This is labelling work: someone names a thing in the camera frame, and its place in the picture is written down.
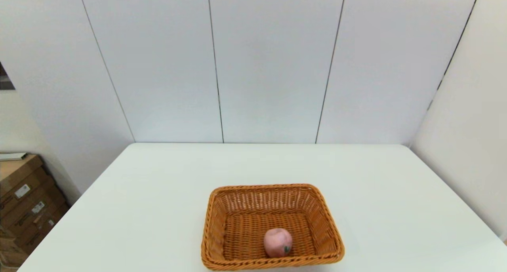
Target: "white wall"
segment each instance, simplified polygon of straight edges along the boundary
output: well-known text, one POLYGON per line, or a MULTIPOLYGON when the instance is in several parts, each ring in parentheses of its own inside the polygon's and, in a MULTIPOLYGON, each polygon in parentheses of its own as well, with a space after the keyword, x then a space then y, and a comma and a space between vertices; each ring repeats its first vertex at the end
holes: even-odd
POLYGON ((81 0, 2 0, 0 61, 84 192, 134 139, 81 0))
POLYGON ((345 0, 319 143, 409 144, 474 0, 345 0))
POLYGON ((0 91, 0 152, 39 154, 67 200, 73 204, 81 196, 14 90, 0 91))
POLYGON ((134 139, 221 143, 208 0, 83 2, 134 139))
POLYGON ((342 0, 210 0, 223 140, 314 143, 342 0))
POLYGON ((477 0, 412 150, 507 238, 507 0, 477 0))

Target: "wicker basket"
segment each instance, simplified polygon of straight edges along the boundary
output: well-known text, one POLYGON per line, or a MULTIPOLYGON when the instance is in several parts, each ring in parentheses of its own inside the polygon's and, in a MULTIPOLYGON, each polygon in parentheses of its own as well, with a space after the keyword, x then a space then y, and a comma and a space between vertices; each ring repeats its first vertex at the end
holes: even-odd
POLYGON ((208 203, 201 257, 211 270, 249 270, 335 263, 345 248, 324 197, 309 184, 229 186, 208 203), (288 256, 268 258, 264 234, 293 237, 288 256))

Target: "white board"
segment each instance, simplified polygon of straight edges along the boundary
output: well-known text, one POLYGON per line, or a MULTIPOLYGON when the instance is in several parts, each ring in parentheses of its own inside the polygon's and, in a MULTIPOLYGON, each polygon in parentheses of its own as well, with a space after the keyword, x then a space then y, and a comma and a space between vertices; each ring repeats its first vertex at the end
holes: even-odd
POLYGON ((208 0, 83 0, 138 142, 222 142, 208 0))
POLYGON ((83 193, 133 142, 83 4, 1 1, 0 61, 83 193))
POLYGON ((474 0, 345 0, 319 143, 415 135, 474 0))
POLYGON ((210 0, 225 142, 315 142, 341 3, 210 0))

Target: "white table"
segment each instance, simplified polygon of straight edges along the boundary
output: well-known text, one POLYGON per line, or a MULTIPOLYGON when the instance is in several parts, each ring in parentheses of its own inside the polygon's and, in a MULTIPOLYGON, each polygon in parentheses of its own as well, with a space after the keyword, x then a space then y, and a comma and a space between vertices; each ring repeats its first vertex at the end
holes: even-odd
POLYGON ((345 243, 312 272, 506 272, 507 247, 409 149, 398 145, 133 144, 19 272, 206 271, 210 192, 311 183, 345 243))

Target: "stacked cardboard boxes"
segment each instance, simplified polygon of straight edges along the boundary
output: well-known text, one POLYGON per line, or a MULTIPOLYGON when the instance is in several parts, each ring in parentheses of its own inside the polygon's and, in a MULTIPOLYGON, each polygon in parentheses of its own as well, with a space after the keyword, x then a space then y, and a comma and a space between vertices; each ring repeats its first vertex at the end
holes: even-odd
POLYGON ((69 209, 37 155, 0 162, 0 260, 20 266, 69 209))

